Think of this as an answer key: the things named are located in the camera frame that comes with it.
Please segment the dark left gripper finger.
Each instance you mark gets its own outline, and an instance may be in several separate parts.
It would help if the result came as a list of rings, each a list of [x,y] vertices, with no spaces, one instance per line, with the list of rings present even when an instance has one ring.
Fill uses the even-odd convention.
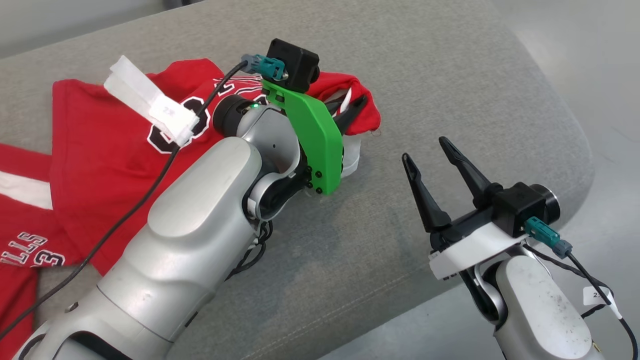
[[[368,100],[369,98],[366,95],[359,96],[348,105],[345,111],[334,116],[334,123],[336,123],[341,136],[346,134],[352,123],[354,123],[364,107],[368,104]]]

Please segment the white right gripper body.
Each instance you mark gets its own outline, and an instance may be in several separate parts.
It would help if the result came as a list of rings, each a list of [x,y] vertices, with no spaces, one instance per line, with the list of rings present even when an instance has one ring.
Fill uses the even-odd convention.
[[[525,239],[525,234],[512,237],[498,227],[493,211],[490,204],[455,220],[443,210],[429,216],[429,268],[437,280],[482,264]]]

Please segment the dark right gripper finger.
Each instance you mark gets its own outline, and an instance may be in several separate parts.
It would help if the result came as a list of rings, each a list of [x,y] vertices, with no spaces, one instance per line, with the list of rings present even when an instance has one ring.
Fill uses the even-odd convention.
[[[475,208],[488,208],[494,195],[503,190],[503,186],[490,182],[487,177],[453,144],[448,137],[438,138],[448,161],[457,168],[466,186],[471,192]]]
[[[450,227],[450,215],[438,206],[426,188],[422,174],[409,153],[403,153],[401,161],[425,232],[433,233]]]

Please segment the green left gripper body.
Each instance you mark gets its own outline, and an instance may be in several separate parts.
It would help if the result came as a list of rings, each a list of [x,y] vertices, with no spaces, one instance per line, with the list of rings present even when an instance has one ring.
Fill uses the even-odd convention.
[[[270,104],[281,108],[311,168],[311,183],[322,194],[338,189],[343,168],[342,134],[325,104],[313,96],[262,80]]]

